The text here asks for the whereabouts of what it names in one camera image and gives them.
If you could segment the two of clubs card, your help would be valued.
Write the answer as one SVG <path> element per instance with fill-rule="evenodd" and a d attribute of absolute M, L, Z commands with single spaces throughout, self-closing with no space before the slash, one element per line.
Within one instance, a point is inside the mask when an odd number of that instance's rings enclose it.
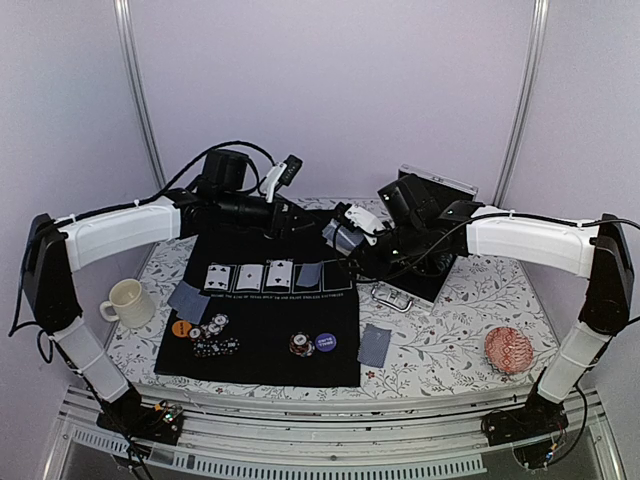
<path fill-rule="evenodd" d="M 293 273 L 293 262 L 289 260 L 273 260 L 268 267 L 265 281 L 266 288 L 289 289 Z"/>

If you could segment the ace of diamonds card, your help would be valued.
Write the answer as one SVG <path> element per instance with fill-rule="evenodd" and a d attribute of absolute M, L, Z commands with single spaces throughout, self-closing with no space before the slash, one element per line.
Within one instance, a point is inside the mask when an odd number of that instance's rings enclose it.
<path fill-rule="evenodd" d="M 239 267 L 236 282 L 237 291 L 259 291 L 262 284 L 264 266 L 260 264 L 244 264 Z"/>

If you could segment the four of clubs card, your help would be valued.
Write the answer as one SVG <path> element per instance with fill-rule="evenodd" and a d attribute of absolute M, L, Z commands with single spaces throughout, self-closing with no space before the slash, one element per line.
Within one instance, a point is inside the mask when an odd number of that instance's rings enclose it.
<path fill-rule="evenodd" d="M 233 266 L 211 264 L 207 269 L 203 289 L 205 291 L 228 291 L 233 273 Z"/>

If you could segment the dealt blue card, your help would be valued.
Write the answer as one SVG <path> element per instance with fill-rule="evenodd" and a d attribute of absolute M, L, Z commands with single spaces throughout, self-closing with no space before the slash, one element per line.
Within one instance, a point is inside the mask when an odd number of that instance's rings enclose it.
<path fill-rule="evenodd" d="M 390 330 L 367 324 L 360 340 L 358 361 L 366 366 L 382 368 L 386 361 L 390 341 Z"/>
<path fill-rule="evenodd" d="M 180 281 L 167 301 L 176 312 L 189 308 L 198 298 L 200 291 L 184 281 Z"/>
<path fill-rule="evenodd" d="M 173 309 L 177 317 L 191 324 L 198 325 L 208 307 L 209 297 L 196 293 L 180 300 Z"/>

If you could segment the orange black poker chip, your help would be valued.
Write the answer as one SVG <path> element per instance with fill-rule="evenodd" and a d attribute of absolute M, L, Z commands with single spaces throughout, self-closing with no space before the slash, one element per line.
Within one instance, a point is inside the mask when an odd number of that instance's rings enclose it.
<path fill-rule="evenodd" d="M 299 332 L 290 337 L 289 351 L 298 357 L 306 358 L 313 355 L 315 345 L 307 334 Z"/>

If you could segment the purple small blind button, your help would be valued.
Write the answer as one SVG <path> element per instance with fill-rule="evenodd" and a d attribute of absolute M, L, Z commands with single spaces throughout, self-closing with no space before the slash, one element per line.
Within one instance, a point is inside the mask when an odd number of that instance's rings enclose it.
<path fill-rule="evenodd" d="M 337 338 L 331 333 L 321 333 L 315 338 L 314 345 L 318 351 L 328 353 L 337 347 Z"/>

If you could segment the black white chip stack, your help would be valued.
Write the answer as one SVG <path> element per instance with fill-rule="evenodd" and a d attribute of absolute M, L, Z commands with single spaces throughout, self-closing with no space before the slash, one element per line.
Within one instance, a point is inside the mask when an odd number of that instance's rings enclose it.
<path fill-rule="evenodd" d="M 240 348 L 239 340 L 223 337 L 229 323 L 228 315 L 218 313 L 208 323 L 192 327 L 188 338 L 192 343 L 193 355 L 196 358 L 211 358 L 235 354 Z"/>

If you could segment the orange big blind button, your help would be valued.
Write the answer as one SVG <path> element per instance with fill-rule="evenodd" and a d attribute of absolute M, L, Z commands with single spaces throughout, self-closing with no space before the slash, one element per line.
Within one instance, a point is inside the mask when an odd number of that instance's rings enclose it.
<path fill-rule="evenodd" d="M 177 338 L 187 338 L 193 325 L 185 320 L 177 320 L 171 326 L 171 332 Z"/>

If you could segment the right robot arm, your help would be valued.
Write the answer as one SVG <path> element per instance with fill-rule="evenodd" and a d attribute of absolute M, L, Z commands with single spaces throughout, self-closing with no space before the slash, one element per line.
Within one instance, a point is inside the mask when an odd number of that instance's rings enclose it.
<path fill-rule="evenodd" d="M 610 214 L 598 220 L 563 220 L 468 200 L 443 205 L 414 174 L 388 184 L 378 195 L 390 224 L 365 209 L 340 204 L 333 225 L 324 230 L 351 275 L 389 280 L 433 253 L 450 253 L 506 257 L 588 280 L 576 323 L 525 404 L 482 420 L 491 444 L 567 427 L 564 400 L 611 340 L 636 321 L 630 314 L 634 268 L 623 232 L 628 220 Z"/>

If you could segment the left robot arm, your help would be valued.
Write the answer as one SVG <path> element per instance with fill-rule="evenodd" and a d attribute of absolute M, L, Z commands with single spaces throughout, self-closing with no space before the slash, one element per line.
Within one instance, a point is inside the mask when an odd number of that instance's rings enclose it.
<path fill-rule="evenodd" d="M 225 142 L 199 155 L 202 172 L 185 188 L 169 182 L 155 195 L 55 220 L 31 223 L 19 275 L 18 301 L 28 302 L 33 324 L 98 400 L 100 427 L 125 437 L 174 431 L 106 353 L 83 320 L 73 275 L 102 259 L 159 242 L 185 239 L 219 225 L 258 229 L 270 238 L 293 230 L 298 208 L 279 196 L 303 162 L 294 155 L 273 164 L 265 179 L 245 188 L 254 166 L 241 142 Z"/>

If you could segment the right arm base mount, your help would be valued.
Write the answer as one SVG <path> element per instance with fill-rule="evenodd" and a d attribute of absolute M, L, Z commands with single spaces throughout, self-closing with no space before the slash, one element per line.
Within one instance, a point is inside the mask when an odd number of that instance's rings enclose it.
<path fill-rule="evenodd" d="M 534 437 L 559 433 L 563 436 L 569 422 L 563 403 L 553 403 L 531 395 L 525 404 L 512 410 L 494 410 L 481 420 L 481 431 L 490 446 L 513 443 Z M 516 460 L 528 469 L 547 466 L 553 459 L 558 442 L 548 438 L 514 449 Z"/>

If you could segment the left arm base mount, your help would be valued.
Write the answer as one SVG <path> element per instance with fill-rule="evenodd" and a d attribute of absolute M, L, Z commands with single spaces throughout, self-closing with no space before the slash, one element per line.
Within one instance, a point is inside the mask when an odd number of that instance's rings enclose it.
<path fill-rule="evenodd" d="M 180 439 L 184 409 L 166 400 L 154 406 L 139 401 L 107 403 L 97 419 L 97 426 L 127 438 L 148 440 L 176 446 Z"/>

